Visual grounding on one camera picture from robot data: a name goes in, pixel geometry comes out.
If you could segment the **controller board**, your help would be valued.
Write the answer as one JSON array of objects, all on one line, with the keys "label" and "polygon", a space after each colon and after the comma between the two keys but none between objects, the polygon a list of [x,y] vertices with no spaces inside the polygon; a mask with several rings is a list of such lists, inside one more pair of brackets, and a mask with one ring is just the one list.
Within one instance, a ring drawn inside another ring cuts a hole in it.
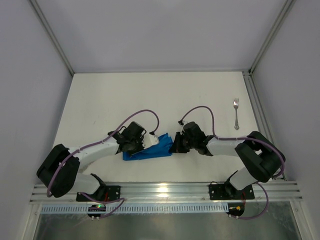
[{"label": "controller board", "polygon": [[104,204],[91,205],[87,210],[87,215],[91,219],[99,219],[105,213],[106,213],[106,206]]},{"label": "controller board", "polygon": [[245,206],[239,203],[228,203],[227,204],[227,215],[231,218],[240,218],[245,211]]}]

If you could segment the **aluminium frame post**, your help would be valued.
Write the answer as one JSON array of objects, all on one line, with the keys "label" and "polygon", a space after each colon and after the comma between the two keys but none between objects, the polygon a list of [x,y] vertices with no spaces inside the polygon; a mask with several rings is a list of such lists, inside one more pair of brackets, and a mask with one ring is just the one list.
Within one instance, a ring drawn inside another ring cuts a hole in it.
[{"label": "aluminium frame post", "polygon": [[261,60],[263,59],[264,55],[266,54],[267,50],[270,48],[271,44],[273,43],[274,39],[276,38],[278,32],[280,31],[283,23],[285,22],[286,18],[288,17],[289,13],[291,12],[293,6],[295,5],[296,0],[285,0],[283,6],[281,7],[279,13],[275,21],[273,22],[268,34],[263,41],[254,61],[248,70],[249,74],[252,75],[254,71],[257,69],[258,65],[260,64]]},{"label": "aluminium frame post", "polygon": [[75,74],[75,71],[68,60],[63,48],[61,47],[57,37],[55,36],[54,31],[52,30],[50,23],[48,22],[41,6],[39,5],[37,0],[28,0],[28,3],[30,4],[32,10],[34,11],[39,23],[41,24],[43,30],[45,31],[48,39],[50,40],[51,44],[53,45],[55,51],[57,52],[58,56],[60,57],[60,60],[68,70],[69,74],[73,77]]}]

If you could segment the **blue cloth napkin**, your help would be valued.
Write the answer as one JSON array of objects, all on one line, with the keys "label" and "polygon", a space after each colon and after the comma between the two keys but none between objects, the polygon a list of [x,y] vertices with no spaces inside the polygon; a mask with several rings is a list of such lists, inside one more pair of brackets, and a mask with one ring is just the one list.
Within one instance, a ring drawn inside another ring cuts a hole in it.
[{"label": "blue cloth napkin", "polygon": [[172,153],[170,148],[173,145],[172,137],[168,134],[162,134],[158,137],[159,143],[151,146],[150,148],[144,149],[133,155],[129,155],[127,152],[122,153],[123,161],[138,161],[147,160],[153,158],[170,157]]}]

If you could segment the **left controller board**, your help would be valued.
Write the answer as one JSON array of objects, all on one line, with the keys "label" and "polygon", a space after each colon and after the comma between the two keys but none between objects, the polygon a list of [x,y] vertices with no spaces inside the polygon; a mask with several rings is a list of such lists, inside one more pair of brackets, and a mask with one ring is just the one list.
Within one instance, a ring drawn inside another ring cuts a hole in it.
[{"label": "left controller board", "polygon": [[87,210],[87,215],[91,219],[99,219],[105,213],[106,213],[106,206],[104,204],[91,205]]}]

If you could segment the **right aluminium frame post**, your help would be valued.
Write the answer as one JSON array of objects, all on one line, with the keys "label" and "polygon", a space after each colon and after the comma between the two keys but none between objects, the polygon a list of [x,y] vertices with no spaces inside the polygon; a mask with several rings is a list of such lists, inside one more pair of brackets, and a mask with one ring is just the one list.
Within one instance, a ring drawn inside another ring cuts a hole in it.
[{"label": "right aluminium frame post", "polygon": [[266,54],[267,50],[270,48],[271,44],[273,43],[274,39],[276,38],[278,32],[280,31],[283,23],[285,22],[286,18],[288,17],[289,13],[291,12],[293,6],[295,5],[296,0],[285,0],[283,6],[281,7],[279,13],[275,21],[273,22],[268,34],[263,41],[254,61],[248,70],[249,74],[252,75],[254,71],[257,69],[258,65],[260,64],[261,60],[263,59],[264,55]]}]

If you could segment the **left aluminium frame post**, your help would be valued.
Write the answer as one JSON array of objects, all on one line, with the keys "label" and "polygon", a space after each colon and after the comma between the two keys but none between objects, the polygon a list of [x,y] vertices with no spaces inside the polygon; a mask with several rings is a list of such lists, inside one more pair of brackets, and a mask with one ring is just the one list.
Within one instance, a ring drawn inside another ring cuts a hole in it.
[{"label": "left aluminium frame post", "polygon": [[50,40],[51,44],[53,45],[55,51],[57,52],[58,56],[60,57],[60,60],[68,70],[69,74],[73,77],[75,74],[75,71],[68,60],[63,48],[61,47],[57,37],[55,36],[54,31],[52,30],[50,23],[48,22],[41,6],[39,5],[37,0],[28,0],[28,3],[30,4],[32,10],[34,11],[39,23],[41,24],[43,30],[45,31],[48,39]]}]

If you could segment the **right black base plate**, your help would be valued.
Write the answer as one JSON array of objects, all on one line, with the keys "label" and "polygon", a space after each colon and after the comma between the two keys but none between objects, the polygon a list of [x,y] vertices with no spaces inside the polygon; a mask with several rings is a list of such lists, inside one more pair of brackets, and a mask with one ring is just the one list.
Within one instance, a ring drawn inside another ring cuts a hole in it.
[{"label": "right black base plate", "polygon": [[210,200],[254,200],[255,194],[253,186],[246,186],[242,190],[237,190],[229,182],[211,182],[208,185]]}]

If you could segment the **right controller board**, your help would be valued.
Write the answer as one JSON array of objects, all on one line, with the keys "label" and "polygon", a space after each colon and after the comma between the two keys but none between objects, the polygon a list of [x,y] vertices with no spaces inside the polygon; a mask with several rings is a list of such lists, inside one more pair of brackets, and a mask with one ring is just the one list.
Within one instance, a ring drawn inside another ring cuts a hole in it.
[{"label": "right controller board", "polygon": [[245,211],[245,206],[239,203],[228,203],[227,204],[227,215],[231,218],[240,218]]}]

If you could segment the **right side aluminium rail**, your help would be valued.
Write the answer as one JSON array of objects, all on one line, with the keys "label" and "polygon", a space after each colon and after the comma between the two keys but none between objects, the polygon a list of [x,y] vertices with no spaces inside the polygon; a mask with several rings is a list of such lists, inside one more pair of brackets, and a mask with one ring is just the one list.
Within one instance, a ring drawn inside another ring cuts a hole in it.
[{"label": "right side aluminium rail", "polygon": [[243,71],[242,76],[253,110],[257,128],[273,145],[276,145],[269,123],[267,121],[267,117],[260,96],[254,83],[254,78],[248,70]]}]

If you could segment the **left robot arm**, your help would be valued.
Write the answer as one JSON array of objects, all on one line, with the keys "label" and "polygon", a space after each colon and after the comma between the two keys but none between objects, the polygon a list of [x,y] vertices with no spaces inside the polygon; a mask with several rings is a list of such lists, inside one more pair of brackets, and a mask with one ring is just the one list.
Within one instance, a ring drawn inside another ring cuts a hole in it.
[{"label": "left robot arm", "polygon": [[54,146],[36,172],[47,187],[47,196],[60,198],[69,192],[77,192],[103,201],[108,191],[106,184],[95,173],[84,174],[85,167],[107,156],[122,152],[135,154],[144,149],[147,131],[141,125],[133,121],[120,129],[109,132],[106,140],[78,149],[63,144]]}]

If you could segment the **aluminium rail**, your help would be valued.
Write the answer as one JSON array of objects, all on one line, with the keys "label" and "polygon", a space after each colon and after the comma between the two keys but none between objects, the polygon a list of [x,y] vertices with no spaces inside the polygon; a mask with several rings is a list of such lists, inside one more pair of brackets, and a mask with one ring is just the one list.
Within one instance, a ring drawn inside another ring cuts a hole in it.
[{"label": "aluminium rail", "polygon": [[257,128],[273,145],[276,145],[269,123],[267,121],[267,117],[260,96],[254,83],[254,78],[248,70],[243,71],[242,76],[253,110]]},{"label": "aluminium rail", "polygon": [[[208,182],[108,182],[107,185],[120,186],[120,197],[126,203],[209,203]],[[252,186],[254,199],[247,202],[264,202],[266,190],[270,202],[302,201],[303,195],[295,181],[274,180],[263,183],[262,187]],[[73,204],[77,193],[69,192],[55,198],[47,197],[47,188],[43,184],[36,184],[29,200],[30,204]]]}]

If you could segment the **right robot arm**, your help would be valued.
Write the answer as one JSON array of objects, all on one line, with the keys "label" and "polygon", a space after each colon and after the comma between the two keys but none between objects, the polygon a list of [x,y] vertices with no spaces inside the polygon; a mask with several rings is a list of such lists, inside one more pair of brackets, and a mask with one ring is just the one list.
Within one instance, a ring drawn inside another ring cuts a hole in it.
[{"label": "right robot arm", "polygon": [[239,157],[244,167],[233,173],[213,193],[219,199],[236,200],[243,190],[255,183],[266,183],[284,171],[285,156],[260,132],[252,131],[243,137],[206,135],[194,121],[182,125],[175,134],[171,153],[186,154],[196,150],[203,156]]}]

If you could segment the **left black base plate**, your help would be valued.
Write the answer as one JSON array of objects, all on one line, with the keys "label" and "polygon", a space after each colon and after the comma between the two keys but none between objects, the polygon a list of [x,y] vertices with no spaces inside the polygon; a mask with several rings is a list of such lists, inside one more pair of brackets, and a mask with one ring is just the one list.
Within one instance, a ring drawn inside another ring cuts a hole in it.
[{"label": "left black base plate", "polygon": [[121,186],[120,185],[105,185],[100,186],[93,194],[86,194],[89,198],[81,194],[80,192],[76,196],[77,202],[110,202],[120,198]]}]

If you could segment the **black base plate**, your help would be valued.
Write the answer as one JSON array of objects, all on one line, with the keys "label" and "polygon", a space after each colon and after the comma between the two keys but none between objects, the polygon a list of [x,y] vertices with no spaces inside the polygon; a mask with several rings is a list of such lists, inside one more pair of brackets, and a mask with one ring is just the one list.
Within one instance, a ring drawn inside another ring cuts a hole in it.
[{"label": "black base plate", "polygon": [[254,200],[255,194],[253,186],[246,186],[242,190],[237,190],[229,182],[211,182],[208,185],[210,200]]},{"label": "black base plate", "polygon": [[80,192],[76,196],[77,202],[110,202],[120,198],[121,186],[120,185],[105,185],[100,186],[93,194],[86,194],[89,198],[81,194]]}]

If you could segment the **silver fork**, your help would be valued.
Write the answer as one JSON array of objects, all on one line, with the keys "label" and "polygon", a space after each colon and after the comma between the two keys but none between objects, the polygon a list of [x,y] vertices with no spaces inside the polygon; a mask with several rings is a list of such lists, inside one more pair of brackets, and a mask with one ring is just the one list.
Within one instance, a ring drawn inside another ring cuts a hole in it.
[{"label": "silver fork", "polygon": [[239,130],[239,118],[238,118],[238,108],[239,108],[239,98],[235,98],[233,101],[233,108],[235,110],[235,122],[234,122],[234,129]]}]

